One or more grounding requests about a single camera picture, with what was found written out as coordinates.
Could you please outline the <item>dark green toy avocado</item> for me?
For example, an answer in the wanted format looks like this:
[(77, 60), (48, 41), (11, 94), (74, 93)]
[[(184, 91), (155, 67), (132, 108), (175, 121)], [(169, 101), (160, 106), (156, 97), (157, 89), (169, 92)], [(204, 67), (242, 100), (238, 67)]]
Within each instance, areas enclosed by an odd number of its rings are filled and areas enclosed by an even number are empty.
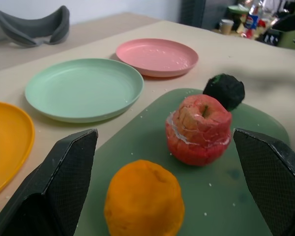
[(236, 109), (245, 98), (243, 82), (228, 74), (209, 79), (203, 94), (215, 98), (229, 112)]

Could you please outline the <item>yellow plate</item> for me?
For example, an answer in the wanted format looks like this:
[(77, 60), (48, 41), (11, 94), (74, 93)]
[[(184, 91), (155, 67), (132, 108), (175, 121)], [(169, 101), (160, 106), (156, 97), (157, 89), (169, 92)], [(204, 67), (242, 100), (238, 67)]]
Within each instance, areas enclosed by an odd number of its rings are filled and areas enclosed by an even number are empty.
[(0, 102), (0, 192), (22, 168), (34, 138), (30, 116), (19, 107)]

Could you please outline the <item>red foam apple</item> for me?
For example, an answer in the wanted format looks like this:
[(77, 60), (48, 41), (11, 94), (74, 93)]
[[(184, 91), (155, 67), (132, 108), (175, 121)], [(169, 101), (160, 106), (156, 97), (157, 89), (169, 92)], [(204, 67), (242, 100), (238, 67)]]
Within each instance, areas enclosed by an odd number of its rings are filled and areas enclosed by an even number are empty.
[(165, 121), (168, 149), (187, 165), (208, 165), (228, 148), (231, 123), (232, 114), (215, 98), (188, 96)]

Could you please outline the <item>green plate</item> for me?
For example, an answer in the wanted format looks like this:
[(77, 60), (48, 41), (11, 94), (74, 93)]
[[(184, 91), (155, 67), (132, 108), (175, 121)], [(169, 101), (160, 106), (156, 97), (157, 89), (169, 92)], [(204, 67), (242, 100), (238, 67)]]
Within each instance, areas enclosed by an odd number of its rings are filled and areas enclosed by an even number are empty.
[(27, 102), (58, 121), (89, 123), (127, 111), (144, 88), (133, 67), (111, 59), (76, 59), (50, 66), (26, 85)]

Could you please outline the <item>orange foam fruit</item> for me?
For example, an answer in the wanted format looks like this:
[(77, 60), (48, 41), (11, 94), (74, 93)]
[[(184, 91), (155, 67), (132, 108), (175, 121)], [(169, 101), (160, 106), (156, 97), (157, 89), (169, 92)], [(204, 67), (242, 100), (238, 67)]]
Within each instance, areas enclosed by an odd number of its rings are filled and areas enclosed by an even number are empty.
[(131, 162), (110, 181), (104, 204), (110, 236), (177, 236), (184, 213), (177, 178), (156, 163)]

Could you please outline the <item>pink plate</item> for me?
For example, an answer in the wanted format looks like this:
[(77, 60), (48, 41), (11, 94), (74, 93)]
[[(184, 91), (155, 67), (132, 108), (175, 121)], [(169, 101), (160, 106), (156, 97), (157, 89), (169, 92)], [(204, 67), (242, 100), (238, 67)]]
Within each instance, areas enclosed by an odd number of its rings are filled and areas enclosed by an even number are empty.
[(194, 68), (199, 60), (192, 48), (158, 38), (127, 41), (117, 47), (116, 56), (142, 75), (158, 78), (182, 76)]

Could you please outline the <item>pepsi bottle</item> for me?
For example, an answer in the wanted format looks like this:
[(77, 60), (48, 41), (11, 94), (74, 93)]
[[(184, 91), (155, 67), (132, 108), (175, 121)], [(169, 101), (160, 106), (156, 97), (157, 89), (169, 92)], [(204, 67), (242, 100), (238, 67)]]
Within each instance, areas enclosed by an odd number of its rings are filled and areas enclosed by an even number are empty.
[(245, 30), (255, 30), (259, 19), (259, 6), (253, 4), (249, 10), (244, 24)]

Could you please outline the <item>green cutting board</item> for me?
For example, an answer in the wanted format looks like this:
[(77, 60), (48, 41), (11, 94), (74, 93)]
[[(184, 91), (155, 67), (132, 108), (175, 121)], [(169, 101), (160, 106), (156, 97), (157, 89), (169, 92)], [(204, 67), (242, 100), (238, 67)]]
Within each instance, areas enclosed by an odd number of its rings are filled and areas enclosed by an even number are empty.
[(213, 163), (185, 165), (169, 152), (165, 120), (183, 99), (199, 90), (172, 90), (144, 108), (95, 151), (88, 194), (74, 236), (109, 236), (104, 203), (110, 180), (138, 159), (157, 163), (179, 181), (185, 205), (177, 236), (272, 236), (245, 182), (234, 143)]

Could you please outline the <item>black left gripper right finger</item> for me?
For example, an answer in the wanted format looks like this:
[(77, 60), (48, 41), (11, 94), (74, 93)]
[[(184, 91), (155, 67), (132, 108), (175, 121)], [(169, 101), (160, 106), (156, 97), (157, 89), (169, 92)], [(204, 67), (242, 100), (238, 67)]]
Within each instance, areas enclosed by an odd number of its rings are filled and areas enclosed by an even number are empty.
[(273, 236), (295, 236), (295, 152), (283, 141), (236, 128), (247, 187)]

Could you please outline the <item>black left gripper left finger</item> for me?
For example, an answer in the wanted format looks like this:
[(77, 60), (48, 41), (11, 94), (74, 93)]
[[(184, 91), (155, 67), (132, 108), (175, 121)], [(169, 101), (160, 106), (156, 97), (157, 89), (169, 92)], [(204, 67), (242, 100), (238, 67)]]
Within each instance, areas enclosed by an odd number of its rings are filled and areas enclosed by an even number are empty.
[(0, 212), (0, 236), (73, 236), (97, 139), (97, 129), (88, 129), (57, 141)]

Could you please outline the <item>paper coffee cup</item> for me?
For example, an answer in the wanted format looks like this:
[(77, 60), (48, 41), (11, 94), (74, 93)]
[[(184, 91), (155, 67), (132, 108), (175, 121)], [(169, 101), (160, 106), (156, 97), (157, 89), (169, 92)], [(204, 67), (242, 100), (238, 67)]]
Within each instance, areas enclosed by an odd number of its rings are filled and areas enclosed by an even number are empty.
[(233, 20), (229, 19), (222, 19), (219, 23), (219, 31), (223, 35), (229, 35), (232, 31), (232, 27), (234, 25)]

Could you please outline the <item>grey curved headrest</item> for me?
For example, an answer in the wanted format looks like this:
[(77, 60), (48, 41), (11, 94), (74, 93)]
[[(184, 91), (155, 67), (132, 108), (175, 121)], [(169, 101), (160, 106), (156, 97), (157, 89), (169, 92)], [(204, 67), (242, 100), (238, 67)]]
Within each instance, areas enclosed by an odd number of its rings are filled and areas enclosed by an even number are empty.
[(61, 44), (69, 35), (69, 27), (70, 12), (64, 5), (44, 18), (33, 20), (0, 11), (0, 28), (10, 41), (21, 47)]

